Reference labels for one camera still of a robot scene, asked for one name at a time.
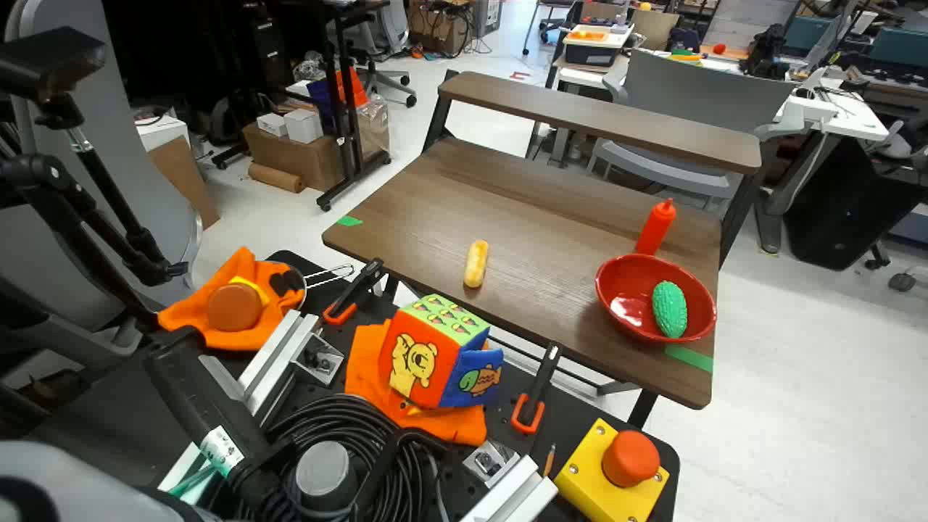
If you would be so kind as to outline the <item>green toy vegetable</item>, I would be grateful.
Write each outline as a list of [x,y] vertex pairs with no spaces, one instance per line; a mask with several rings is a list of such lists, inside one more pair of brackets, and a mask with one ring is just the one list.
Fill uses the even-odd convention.
[[664,335],[686,331],[686,295],[674,280],[657,280],[648,292],[651,319]]

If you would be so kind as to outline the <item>yellow box red button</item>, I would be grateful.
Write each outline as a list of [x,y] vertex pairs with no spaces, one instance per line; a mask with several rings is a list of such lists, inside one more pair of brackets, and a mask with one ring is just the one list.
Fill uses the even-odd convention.
[[643,431],[598,418],[553,483],[587,522],[648,522],[669,470]]

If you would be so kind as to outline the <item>red toy frying pan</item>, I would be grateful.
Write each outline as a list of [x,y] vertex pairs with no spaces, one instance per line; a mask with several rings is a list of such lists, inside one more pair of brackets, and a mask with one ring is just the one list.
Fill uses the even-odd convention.
[[[693,346],[712,331],[715,302],[712,292],[686,267],[657,256],[673,222],[674,202],[657,201],[645,211],[634,245],[624,256],[606,259],[598,267],[595,292],[606,317],[624,334],[654,346]],[[680,335],[664,335],[651,319],[648,292],[657,280],[674,280],[686,295],[686,331]]]

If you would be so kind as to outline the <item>green tape marker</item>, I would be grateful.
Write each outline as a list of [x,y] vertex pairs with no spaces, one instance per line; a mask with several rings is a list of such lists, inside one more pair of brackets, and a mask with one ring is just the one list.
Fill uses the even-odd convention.
[[361,219],[354,216],[354,215],[342,215],[342,216],[337,219],[337,225],[342,225],[342,228],[357,228],[357,225],[361,225]]
[[705,375],[712,370],[712,356],[711,353],[698,353],[696,347],[686,347],[686,346],[666,346],[664,356],[669,356],[669,359],[674,359],[674,361],[680,361],[686,369],[705,370]]

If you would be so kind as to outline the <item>wooden raised shelf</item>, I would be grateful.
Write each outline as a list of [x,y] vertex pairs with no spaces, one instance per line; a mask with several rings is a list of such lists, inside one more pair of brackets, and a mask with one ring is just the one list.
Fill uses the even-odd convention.
[[569,128],[611,141],[628,141],[643,150],[677,156],[693,166],[712,166],[743,174],[743,182],[722,215],[719,259],[727,259],[746,215],[757,201],[763,148],[754,132],[727,131],[680,116],[638,111],[615,102],[585,98],[573,93],[545,89],[483,73],[448,70],[438,86],[422,150],[438,140],[448,140],[445,116],[454,102]]

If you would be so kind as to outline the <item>grey office chair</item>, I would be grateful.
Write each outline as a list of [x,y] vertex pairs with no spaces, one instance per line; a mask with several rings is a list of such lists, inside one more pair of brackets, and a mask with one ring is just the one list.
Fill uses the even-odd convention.
[[590,145],[587,170],[621,174],[628,187],[724,209],[738,182],[763,170],[763,145],[776,132],[789,82],[680,63],[634,50],[624,74],[603,77],[632,112],[624,137]]

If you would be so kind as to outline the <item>orange-handled clamp right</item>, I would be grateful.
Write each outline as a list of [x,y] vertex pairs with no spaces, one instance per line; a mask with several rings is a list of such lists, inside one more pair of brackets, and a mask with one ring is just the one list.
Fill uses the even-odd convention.
[[551,346],[535,369],[529,388],[515,396],[514,412],[511,412],[511,427],[519,435],[540,431],[543,418],[545,418],[545,393],[548,393],[557,359],[560,359],[560,347]]

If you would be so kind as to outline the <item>colourful soft cube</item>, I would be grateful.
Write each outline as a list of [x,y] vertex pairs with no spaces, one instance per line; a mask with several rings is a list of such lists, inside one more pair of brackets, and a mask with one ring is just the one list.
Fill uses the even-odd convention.
[[392,317],[379,366],[387,388],[415,406],[458,409],[490,401],[505,353],[480,317],[429,292]]

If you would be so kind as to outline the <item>aluminium extrusion rail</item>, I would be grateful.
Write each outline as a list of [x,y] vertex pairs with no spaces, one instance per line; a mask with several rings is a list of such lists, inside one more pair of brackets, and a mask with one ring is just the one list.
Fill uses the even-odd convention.
[[[290,309],[239,370],[232,393],[251,418],[261,418],[270,409],[274,386],[309,341],[312,327],[312,312],[300,317]],[[174,466],[163,476],[160,489],[193,505],[212,477],[228,477],[232,466],[239,462],[244,450],[232,441],[232,431],[212,430],[181,450]]]

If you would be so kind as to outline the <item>yellow toy bread loaf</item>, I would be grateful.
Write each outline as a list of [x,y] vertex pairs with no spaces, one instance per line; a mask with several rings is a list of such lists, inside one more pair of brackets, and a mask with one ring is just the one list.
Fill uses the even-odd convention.
[[467,248],[464,288],[479,290],[486,276],[490,244],[473,241]]

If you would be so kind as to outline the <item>orange cloth under cube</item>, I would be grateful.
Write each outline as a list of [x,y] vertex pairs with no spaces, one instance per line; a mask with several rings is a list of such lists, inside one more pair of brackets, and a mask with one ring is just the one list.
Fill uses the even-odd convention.
[[406,402],[384,383],[384,369],[379,366],[379,341],[387,324],[360,324],[351,338],[345,392],[369,401],[400,430],[419,430],[438,441],[479,446],[486,441],[486,412],[480,406],[460,409],[422,409]]

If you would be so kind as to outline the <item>green tape marker right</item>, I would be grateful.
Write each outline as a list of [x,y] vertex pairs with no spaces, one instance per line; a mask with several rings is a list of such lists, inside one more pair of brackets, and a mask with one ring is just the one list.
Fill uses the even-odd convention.
[[666,346],[664,356],[669,356],[669,359],[674,359],[674,361],[680,361],[686,369],[705,370],[705,375],[712,370],[712,356],[711,353],[698,353],[696,347],[686,347],[686,346]]

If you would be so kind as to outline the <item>cardboard box on floor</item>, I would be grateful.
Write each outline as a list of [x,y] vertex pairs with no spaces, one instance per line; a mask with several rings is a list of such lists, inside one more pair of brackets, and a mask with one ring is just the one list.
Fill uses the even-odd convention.
[[[373,95],[357,111],[361,166],[387,156],[387,103]],[[331,187],[342,179],[342,148],[322,131],[322,111],[290,98],[274,112],[261,112],[244,128],[257,167],[286,174],[286,187]]]

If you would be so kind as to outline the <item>orange cloth with ball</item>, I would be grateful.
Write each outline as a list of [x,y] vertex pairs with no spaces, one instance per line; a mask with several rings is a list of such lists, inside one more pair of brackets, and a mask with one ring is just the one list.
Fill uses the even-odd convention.
[[163,331],[193,327],[215,351],[257,351],[303,295],[290,263],[261,260],[239,245],[200,290],[160,309],[157,322]]

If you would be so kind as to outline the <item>green tape marker left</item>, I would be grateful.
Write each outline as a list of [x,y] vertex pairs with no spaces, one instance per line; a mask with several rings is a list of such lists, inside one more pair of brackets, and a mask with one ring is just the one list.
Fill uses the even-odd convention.
[[342,215],[342,216],[337,219],[337,225],[342,225],[342,228],[357,228],[357,225],[361,225],[361,219],[354,216],[354,215]]

